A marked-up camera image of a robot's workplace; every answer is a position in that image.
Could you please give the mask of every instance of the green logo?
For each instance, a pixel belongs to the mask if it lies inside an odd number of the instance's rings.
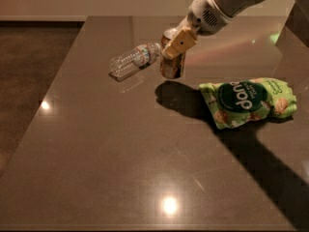
[[[218,90],[220,105],[232,112],[254,112],[262,107],[261,101],[266,100],[266,88],[251,81],[226,83]]]

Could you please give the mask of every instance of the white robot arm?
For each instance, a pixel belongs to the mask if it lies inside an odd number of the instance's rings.
[[[194,0],[188,15],[178,26],[178,34],[162,54],[173,59],[197,43],[198,35],[217,33],[244,9],[265,0]],[[309,0],[295,0],[309,20]]]

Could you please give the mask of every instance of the table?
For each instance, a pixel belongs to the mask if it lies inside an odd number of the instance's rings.
[[[309,228],[309,54],[285,19],[240,16],[183,77],[156,61],[118,83],[109,59],[182,18],[88,17],[0,180],[0,229]],[[294,88],[294,117],[217,130],[198,85],[262,76]]]

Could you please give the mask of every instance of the brown floor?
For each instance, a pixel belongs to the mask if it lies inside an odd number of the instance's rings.
[[[0,22],[0,176],[81,25]]]

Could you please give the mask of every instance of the crumpled green bag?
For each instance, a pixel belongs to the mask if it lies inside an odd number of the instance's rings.
[[[236,128],[266,117],[288,118],[297,110],[288,83],[274,78],[205,83],[199,87],[219,129]]]

